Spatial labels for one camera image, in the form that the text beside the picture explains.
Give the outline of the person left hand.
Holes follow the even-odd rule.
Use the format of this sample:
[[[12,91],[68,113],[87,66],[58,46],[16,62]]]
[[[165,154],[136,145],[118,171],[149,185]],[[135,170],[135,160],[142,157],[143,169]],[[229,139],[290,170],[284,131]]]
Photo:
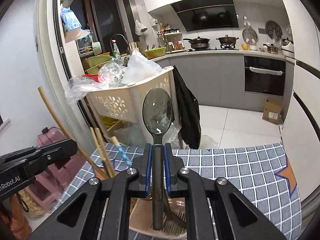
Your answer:
[[[9,198],[9,207],[1,203],[1,218],[16,239],[27,239],[32,232],[24,216],[24,209],[15,194]]]

